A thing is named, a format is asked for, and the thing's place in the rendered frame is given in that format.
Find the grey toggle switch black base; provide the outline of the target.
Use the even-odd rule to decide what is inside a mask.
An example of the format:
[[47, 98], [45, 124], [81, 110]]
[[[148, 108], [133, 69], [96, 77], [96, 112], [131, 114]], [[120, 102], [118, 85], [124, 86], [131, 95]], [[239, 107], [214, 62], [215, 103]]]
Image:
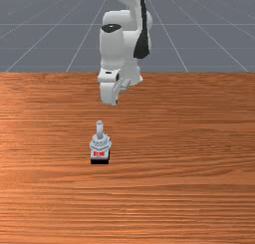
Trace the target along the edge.
[[91, 164], [108, 164], [112, 147], [111, 138], [104, 132], [104, 123], [96, 122], [96, 133], [90, 142]]

